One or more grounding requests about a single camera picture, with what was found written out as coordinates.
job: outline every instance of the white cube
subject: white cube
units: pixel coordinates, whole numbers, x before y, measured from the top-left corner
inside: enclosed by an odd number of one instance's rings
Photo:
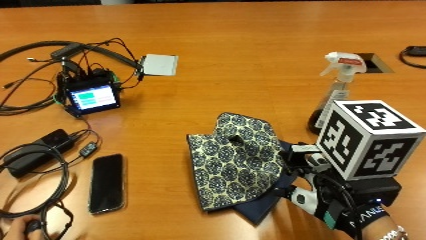
[[[335,101],[317,146],[345,180],[393,177],[425,129],[385,102]]]

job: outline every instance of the white card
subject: white card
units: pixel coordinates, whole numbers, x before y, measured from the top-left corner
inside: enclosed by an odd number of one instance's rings
[[[147,54],[144,73],[147,75],[175,76],[179,56]]]

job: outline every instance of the display screen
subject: display screen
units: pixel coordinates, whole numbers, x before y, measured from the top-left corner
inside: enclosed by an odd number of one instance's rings
[[[71,91],[71,98],[79,110],[87,110],[118,104],[110,85]]]

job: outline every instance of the trigger sprayer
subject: trigger sprayer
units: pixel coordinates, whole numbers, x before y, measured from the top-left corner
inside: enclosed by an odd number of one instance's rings
[[[364,59],[357,54],[332,52],[325,55],[325,59],[331,62],[331,64],[320,73],[320,76],[327,75],[333,69],[337,69],[339,74],[329,88],[329,92],[321,100],[316,111],[309,118],[308,127],[315,134],[320,134],[321,132],[333,101],[348,99],[348,85],[353,81],[356,73],[367,72]]]

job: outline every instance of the smartphone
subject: smartphone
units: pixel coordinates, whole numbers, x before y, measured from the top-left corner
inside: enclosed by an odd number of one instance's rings
[[[126,205],[126,164],[122,154],[94,160],[90,212],[102,214]]]

